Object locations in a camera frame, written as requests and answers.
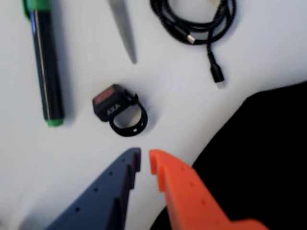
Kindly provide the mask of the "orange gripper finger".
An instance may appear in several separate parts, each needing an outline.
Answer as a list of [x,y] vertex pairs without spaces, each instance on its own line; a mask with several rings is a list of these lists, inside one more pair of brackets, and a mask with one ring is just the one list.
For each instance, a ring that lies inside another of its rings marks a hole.
[[231,220],[219,206],[196,171],[160,149],[149,151],[151,173],[164,193],[174,230],[265,230],[260,221]]

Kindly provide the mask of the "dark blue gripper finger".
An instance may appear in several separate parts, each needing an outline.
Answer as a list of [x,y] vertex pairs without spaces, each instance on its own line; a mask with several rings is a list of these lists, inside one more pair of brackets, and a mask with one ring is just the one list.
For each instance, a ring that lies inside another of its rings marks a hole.
[[140,170],[141,149],[126,150],[47,229],[124,229],[130,191]]

